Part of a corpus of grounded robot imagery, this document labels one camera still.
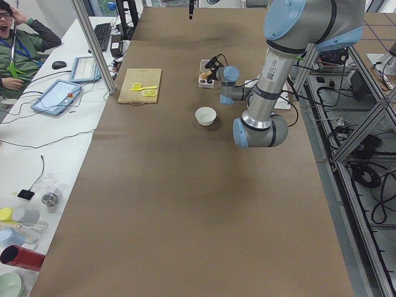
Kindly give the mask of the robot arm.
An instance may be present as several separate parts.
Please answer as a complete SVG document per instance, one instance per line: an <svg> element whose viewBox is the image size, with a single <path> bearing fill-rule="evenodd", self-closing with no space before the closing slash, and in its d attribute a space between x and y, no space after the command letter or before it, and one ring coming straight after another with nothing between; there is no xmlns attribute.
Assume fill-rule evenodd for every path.
<svg viewBox="0 0 396 297"><path fill-rule="evenodd" d="M268 46L256 84L237 87L239 70L210 61L209 80L222 85L220 101L246 100L240 118L233 122L235 143L242 148L275 147L288 135L288 125L274 112L295 59L312 43L318 52L357 43L363 34L365 1L272 1L264 22Z"/></svg>
<svg viewBox="0 0 396 297"><path fill-rule="evenodd" d="M189 0L189 19L192 20L194 15L195 0Z"/></svg>

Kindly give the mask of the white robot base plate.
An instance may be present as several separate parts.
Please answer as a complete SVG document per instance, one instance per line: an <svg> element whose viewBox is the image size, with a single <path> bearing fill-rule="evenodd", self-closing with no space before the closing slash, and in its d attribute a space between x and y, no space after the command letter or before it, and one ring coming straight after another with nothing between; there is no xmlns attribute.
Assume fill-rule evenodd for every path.
<svg viewBox="0 0 396 297"><path fill-rule="evenodd" d="M249 105L251 103L251 97L253 94L253 91L251 89L256 85L257 81L258 81L258 79L244 81L243 87L247 88L247 94L246 94L247 107L249 107ZM276 110L288 110L290 108L291 108L291 104L288 100L288 93L286 91L283 91L276 101L275 109Z"/></svg>

